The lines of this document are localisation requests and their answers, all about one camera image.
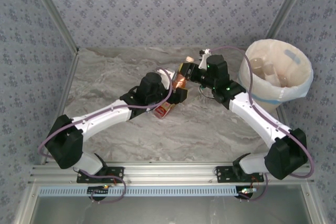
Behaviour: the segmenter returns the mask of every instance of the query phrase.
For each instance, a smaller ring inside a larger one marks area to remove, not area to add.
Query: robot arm
[[[206,51],[199,65],[184,63],[181,65],[180,73],[187,80],[210,88],[215,100],[245,120],[270,148],[268,153],[248,153],[233,162],[233,171],[240,182],[244,182],[247,177],[250,179],[252,173],[265,172],[271,173],[277,179],[283,179],[307,162],[307,156],[302,149],[278,129],[281,127],[289,131],[306,146],[304,132],[300,129],[291,130],[254,104],[277,127],[256,113],[250,106],[246,90],[237,82],[230,80],[223,56],[211,55]],[[169,72],[171,79],[174,79],[174,74],[175,72]],[[110,170],[97,154],[82,151],[83,142],[114,124],[125,122],[148,111],[146,106],[158,103],[168,95],[169,83],[169,78],[163,71],[148,73],[142,78],[139,86],[103,109],[73,119],[66,115],[60,116],[49,135],[66,125],[69,127],[52,137],[45,144],[46,148],[62,169],[75,167],[85,170],[90,175],[110,174]],[[175,104],[182,102],[186,99],[186,95],[186,90],[176,89],[168,102]]]
[[[199,65],[184,63],[180,73],[189,81],[210,88],[215,100],[226,109],[239,115],[265,141],[270,149],[268,153],[245,154],[233,162],[234,171],[240,180],[252,173],[271,173],[277,179],[283,179],[307,162],[303,150],[279,128],[290,132],[304,146],[306,135],[301,129],[292,130],[273,118],[259,105],[259,111],[275,123],[274,127],[263,119],[251,106],[246,90],[237,82],[230,80],[227,63],[222,55],[211,55],[208,50],[201,51]]]
[[[171,80],[174,79],[174,71],[159,70],[156,73],[147,73],[139,86],[132,88],[111,105],[72,119],[66,115],[57,118],[49,135],[73,122],[80,122],[61,131],[45,145],[59,167],[62,169],[74,167],[90,175],[106,175],[104,161],[97,154],[83,152],[83,142],[112,125],[128,121],[149,111],[149,106],[166,98],[170,88],[170,80],[166,73]],[[178,88],[167,101],[180,103],[186,99],[186,96],[187,90]]]

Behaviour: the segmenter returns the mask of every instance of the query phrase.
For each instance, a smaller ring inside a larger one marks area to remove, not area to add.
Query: patterned wallpaper
[[[248,46],[283,0],[53,0],[79,47]]]
[[[336,0],[298,0],[277,38],[300,48],[314,69],[307,97],[284,107],[308,136],[321,199],[336,223]]]
[[[12,223],[72,61],[40,0],[0,0],[0,223]]]

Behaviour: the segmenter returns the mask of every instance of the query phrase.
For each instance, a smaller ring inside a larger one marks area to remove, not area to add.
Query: black mounting bracket
[[[117,176],[124,177],[124,167],[103,167],[96,175],[97,176]],[[113,178],[91,178],[81,171],[77,175],[77,183],[79,184],[120,184],[121,181]]]
[[[216,176],[218,183],[254,183],[256,181],[264,182],[263,174],[252,173],[242,178],[236,174],[233,166],[217,166]]]
[[[99,194],[99,195],[107,195],[109,193],[109,188],[105,188],[104,186],[89,186],[86,193],[89,195],[89,198],[91,199],[92,194]],[[105,199],[105,197],[97,197],[93,196],[92,199],[95,201],[101,201]]]

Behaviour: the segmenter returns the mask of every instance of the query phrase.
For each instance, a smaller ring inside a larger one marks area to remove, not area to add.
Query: white bucket
[[[261,58],[271,61],[277,74],[285,76],[287,87],[273,86],[253,74],[253,99],[266,111],[274,111],[280,104],[299,97],[305,97],[313,81],[313,69],[304,53],[286,42],[275,39],[262,39],[250,45],[246,51],[249,60]],[[250,74],[246,60],[240,65],[238,82],[249,89]]]

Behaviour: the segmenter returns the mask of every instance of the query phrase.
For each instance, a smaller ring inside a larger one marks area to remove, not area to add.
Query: glass panel
[[[271,186],[257,202],[234,197],[125,197],[92,204],[86,197],[40,197],[30,224],[311,223],[300,186]]]

